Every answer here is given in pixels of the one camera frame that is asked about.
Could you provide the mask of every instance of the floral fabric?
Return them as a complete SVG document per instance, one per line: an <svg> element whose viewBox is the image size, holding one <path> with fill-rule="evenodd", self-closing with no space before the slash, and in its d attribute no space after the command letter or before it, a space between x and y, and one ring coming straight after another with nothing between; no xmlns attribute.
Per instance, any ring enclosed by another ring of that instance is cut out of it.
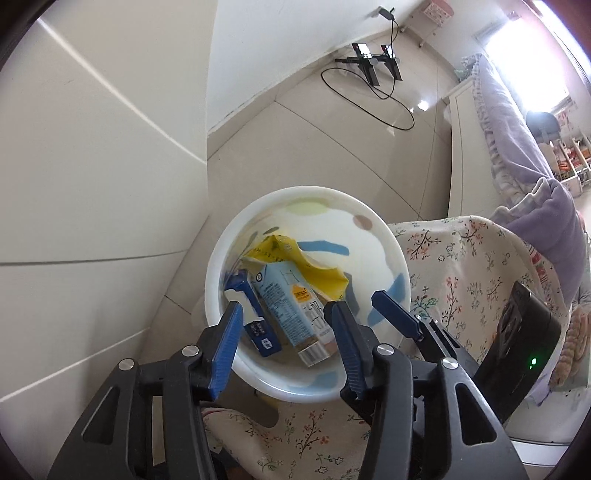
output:
<svg viewBox="0 0 591 480"><path fill-rule="evenodd" d="M390 227L408 264L411 313L442 322L479 362L515 280L545 301L563 334L534 387L543 398L569 322L553 266L519 237L480 217ZM280 403L272 428L222 408L205 410L204 422L211 437L260 480L355 480L369 437L368 425L341 401Z"/></svg>

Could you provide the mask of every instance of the green paint spot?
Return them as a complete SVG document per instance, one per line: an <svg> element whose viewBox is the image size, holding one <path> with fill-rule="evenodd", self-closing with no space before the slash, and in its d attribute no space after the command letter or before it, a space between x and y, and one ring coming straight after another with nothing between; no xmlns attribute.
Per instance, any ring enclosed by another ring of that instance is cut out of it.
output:
<svg viewBox="0 0 591 480"><path fill-rule="evenodd" d="M329 204L324 199L296 200L290 203L285 209L295 215L313 216L321 215L329 211Z"/></svg>

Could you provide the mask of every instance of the metal screw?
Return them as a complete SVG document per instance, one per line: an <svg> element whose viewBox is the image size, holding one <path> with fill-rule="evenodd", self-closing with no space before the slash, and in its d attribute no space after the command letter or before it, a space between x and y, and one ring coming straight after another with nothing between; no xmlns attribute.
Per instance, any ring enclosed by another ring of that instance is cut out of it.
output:
<svg viewBox="0 0 591 480"><path fill-rule="evenodd" d="M455 370L458 366L457 360L455 358L451 358L449 356L447 356L443 360L441 360L441 364L445 368L448 368L449 370Z"/></svg>
<svg viewBox="0 0 591 480"><path fill-rule="evenodd" d="M195 356L199 353L199 347L197 345L187 345L182 351L184 356Z"/></svg>
<svg viewBox="0 0 591 480"><path fill-rule="evenodd" d="M387 343L380 343L377 346L378 353L383 356L392 355L394 353L394 347Z"/></svg>
<svg viewBox="0 0 591 480"><path fill-rule="evenodd" d="M119 370L131 370L134 367L134 360L132 358L124 358L119 362Z"/></svg>

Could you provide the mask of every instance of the white bowl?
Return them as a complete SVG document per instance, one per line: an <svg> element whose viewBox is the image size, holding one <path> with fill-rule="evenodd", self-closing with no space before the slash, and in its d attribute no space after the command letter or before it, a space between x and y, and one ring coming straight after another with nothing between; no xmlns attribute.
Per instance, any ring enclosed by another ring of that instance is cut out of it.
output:
<svg viewBox="0 0 591 480"><path fill-rule="evenodd" d="M246 251L270 233L294 238L313 259L349 274L346 299L357 321L369 325L381 342L400 344L402 336L373 309L371 295L386 290L405 309L410 308L410 280L402 250L372 209L325 187L277 190L251 203L230 222L207 265L208 325L218 324L228 305L223 295L228 274ZM306 368L289 347L261 357L245 335L232 369L260 392L296 403L337 400L346 380L338 354Z"/></svg>

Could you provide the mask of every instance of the lavender blanket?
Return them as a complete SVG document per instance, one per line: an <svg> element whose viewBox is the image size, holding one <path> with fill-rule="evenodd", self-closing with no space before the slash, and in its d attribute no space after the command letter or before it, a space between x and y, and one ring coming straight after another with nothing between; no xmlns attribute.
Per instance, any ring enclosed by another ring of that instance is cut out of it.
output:
<svg viewBox="0 0 591 480"><path fill-rule="evenodd" d="M583 228L570 193L554 178L498 72L478 59L479 83L495 147L511 175L533 191L512 208L500 207L492 220L531 244L556 269L567 305L581 283L586 261Z"/></svg>

